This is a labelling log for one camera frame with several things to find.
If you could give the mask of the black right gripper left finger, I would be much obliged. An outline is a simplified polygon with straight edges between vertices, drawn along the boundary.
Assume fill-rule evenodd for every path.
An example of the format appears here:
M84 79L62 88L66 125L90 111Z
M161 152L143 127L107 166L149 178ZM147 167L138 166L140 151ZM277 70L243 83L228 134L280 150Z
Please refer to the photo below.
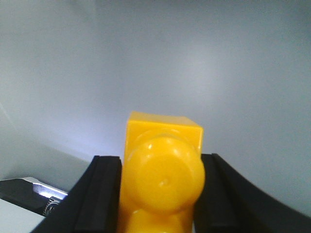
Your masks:
M115 233L121 168L117 156L94 156L68 195L33 232Z

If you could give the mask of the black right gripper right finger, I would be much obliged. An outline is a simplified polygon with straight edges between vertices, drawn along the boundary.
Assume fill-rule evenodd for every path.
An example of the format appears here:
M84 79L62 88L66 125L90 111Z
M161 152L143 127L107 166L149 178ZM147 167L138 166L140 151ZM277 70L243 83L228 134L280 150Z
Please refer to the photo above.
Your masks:
M272 198L218 154L201 156L206 181L194 209L197 233L309 233L310 217Z

